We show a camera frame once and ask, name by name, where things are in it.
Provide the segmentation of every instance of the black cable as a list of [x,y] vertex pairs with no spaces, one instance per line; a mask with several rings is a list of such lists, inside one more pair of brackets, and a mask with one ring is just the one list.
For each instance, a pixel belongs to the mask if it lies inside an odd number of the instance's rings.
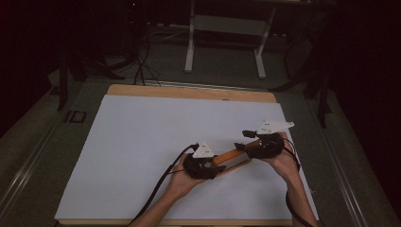
[[180,155],[176,158],[176,160],[166,169],[165,173],[162,175],[162,177],[159,179],[159,182],[156,184],[156,186],[153,189],[153,192],[150,194],[148,201],[145,203],[145,205],[142,207],[141,211],[136,215],[136,217],[130,222],[131,225],[134,221],[136,221],[139,217],[141,217],[145,211],[148,209],[150,206],[150,203],[153,201],[154,197],[156,196],[157,191],[159,190],[159,187],[162,185],[163,181],[165,180],[166,176],[170,173],[171,169],[176,165],[176,163],[181,159],[181,157],[186,153],[187,150],[190,148],[195,150],[197,145],[190,145],[187,148],[185,148]]
[[[301,165],[300,165],[300,162],[299,162],[298,159],[297,159],[296,150],[295,150],[294,144],[293,144],[291,141],[289,141],[288,139],[286,139],[286,138],[283,138],[283,140],[286,140],[286,141],[288,141],[288,142],[291,144],[292,149],[294,150],[293,152],[292,152],[291,150],[289,150],[288,148],[286,148],[286,147],[283,147],[283,149],[284,149],[286,152],[288,152],[288,153],[292,156],[292,158],[294,159],[294,161],[295,161],[295,163],[296,163],[296,165],[297,165],[298,171],[299,171],[299,170],[301,169]],[[296,219],[298,219],[304,226],[306,226],[306,227],[313,227],[313,225],[309,224],[309,223],[308,223],[306,220],[304,220],[300,215],[298,215],[298,213],[294,210],[294,208],[293,208],[292,205],[291,205],[291,202],[289,201],[288,192],[286,193],[286,205],[287,205],[287,208],[288,208],[289,212],[290,212]]]
[[136,71],[136,74],[135,74],[135,77],[133,78],[133,85],[136,85],[136,80],[138,79],[138,75],[139,75],[139,73],[141,74],[141,78],[142,78],[142,84],[145,86],[145,80],[144,80],[144,72],[143,72],[143,70],[142,70],[142,66],[144,65],[144,63],[145,63],[145,61],[147,60],[147,58],[148,58],[148,54],[149,54],[149,51],[148,51],[148,47],[145,45],[145,44],[142,44],[144,47],[145,47],[145,49],[146,49],[146,55],[145,55],[145,57],[143,58],[143,60],[142,60],[142,62],[140,61],[140,57],[138,56],[138,58],[137,58],[137,60],[138,60],[138,62],[139,62],[139,68],[138,68],[138,70]]

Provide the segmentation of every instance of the hand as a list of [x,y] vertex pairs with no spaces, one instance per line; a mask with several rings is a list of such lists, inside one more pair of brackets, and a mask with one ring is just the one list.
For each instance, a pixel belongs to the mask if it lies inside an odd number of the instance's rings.
[[[288,137],[285,132],[280,132],[281,137],[283,137],[285,147],[293,152],[291,144],[288,142]],[[286,182],[288,182],[293,176],[299,176],[298,168],[294,158],[286,152],[283,151],[274,158],[271,159],[260,159],[266,163],[269,163],[274,170],[280,175]]]
[[203,183],[205,180],[193,179],[183,170],[183,160],[188,154],[184,154],[180,162],[174,166],[170,182],[168,183],[165,195],[172,197],[176,200],[186,196],[192,188],[196,185]]

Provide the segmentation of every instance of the forearm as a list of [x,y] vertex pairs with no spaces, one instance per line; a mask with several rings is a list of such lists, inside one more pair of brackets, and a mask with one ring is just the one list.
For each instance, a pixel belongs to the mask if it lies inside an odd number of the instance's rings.
[[164,194],[129,227],[157,226],[178,198]]
[[[299,175],[292,176],[286,180],[288,186],[288,198],[294,211],[309,224],[317,227],[318,221],[307,200],[304,184]],[[292,219],[293,226],[304,226],[298,219]]]

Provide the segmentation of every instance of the white surface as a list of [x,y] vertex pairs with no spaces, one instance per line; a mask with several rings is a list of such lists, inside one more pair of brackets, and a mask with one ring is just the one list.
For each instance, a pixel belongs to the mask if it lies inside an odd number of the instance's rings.
[[[242,131],[263,120],[286,121],[277,103],[105,96],[56,219],[131,219],[184,148],[207,140],[215,154],[224,153],[251,142]],[[166,219],[291,219],[286,191],[268,164],[252,160],[194,188]]]

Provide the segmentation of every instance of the wire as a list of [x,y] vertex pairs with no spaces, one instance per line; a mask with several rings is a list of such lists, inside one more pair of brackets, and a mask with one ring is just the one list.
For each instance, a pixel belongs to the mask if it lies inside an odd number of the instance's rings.
[[152,43],[158,43],[158,42],[166,41],[166,40],[168,40],[168,39],[173,38],[174,36],[178,36],[178,35],[180,35],[180,34],[183,34],[183,33],[185,33],[186,31],[189,31],[189,29],[186,29],[186,30],[177,32],[177,33],[172,34],[172,35],[170,35],[170,36],[167,36],[167,37],[165,37],[165,38],[163,38],[163,39],[161,39],[161,40],[156,40],[156,41],[151,41],[151,42],[152,42]]
[[172,172],[170,172],[170,173],[168,173],[168,174],[173,174],[173,173],[178,173],[178,172],[182,172],[182,171],[184,171],[185,169],[180,169],[180,170],[177,170],[177,171],[172,171]]
[[[299,161],[298,161],[298,159],[297,159],[297,156],[296,156],[296,153],[297,153],[297,152],[296,152],[296,150],[295,150],[294,144],[293,144],[291,141],[289,141],[288,139],[286,139],[286,138],[283,138],[283,140],[286,140],[286,141],[288,141],[288,142],[291,144],[292,149],[293,149],[293,152],[291,152],[291,150],[289,150],[289,149],[286,148],[286,147],[283,147],[283,149],[284,149],[285,151],[287,151],[289,154],[291,154],[292,158],[294,158],[295,163],[296,163],[296,165],[297,165],[297,167],[298,167],[298,171],[299,171],[300,168],[301,168],[301,165],[300,165],[300,163],[299,163]],[[287,205],[287,208],[288,208],[289,212],[290,212],[296,219],[298,219],[304,226],[306,226],[306,227],[313,227],[313,225],[309,224],[309,223],[308,223],[306,220],[304,220],[300,215],[298,215],[298,213],[294,210],[294,208],[292,207],[291,202],[289,201],[288,192],[286,193],[286,205]]]
[[176,165],[176,163],[181,159],[181,157],[186,153],[187,150],[190,148],[195,150],[197,145],[190,145],[186,147],[183,151],[181,151],[180,155],[176,158],[176,160],[166,169],[165,173],[162,175],[162,177],[159,179],[159,182],[157,182],[156,186],[153,189],[153,192],[150,194],[148,201],[145,203],[145,205],[142,207],[141,211],[136,215],[136,217],[130,222],[129,225],[131,225],[134,221],[136,221],[139,217],[141,217],[145,211],[148,209],[150,203],[153,201],[157,191],[159,190],[160,186],[162,185],[163,181],[165,180],[166,176],[170,174],[171,169]]

